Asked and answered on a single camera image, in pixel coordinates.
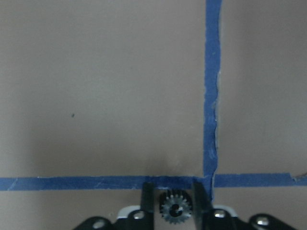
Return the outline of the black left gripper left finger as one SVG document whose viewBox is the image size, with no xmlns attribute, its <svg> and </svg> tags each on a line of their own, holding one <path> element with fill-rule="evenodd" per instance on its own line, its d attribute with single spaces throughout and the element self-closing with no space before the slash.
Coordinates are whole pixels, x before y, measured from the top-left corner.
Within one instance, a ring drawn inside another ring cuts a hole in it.
<svg viewBox="0 0 307 230">
<path fill-rule="evenodd" d="M 154 213 L 154 184 L 144 182 L 142 185 L 141 210 Z"/>
</svg>

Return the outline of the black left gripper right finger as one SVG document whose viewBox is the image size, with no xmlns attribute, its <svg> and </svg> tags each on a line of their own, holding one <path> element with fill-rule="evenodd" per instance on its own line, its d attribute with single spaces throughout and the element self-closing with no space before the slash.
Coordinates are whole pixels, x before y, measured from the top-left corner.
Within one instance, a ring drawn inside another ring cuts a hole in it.
<svg viewBox="0 0 307 230">
<path fill-rule="evenodd" d="M 213 205 L 201 182 L 192 183 L 193 216 L 197 230 L 208 230 L 208 218 Z"/>
</svg>

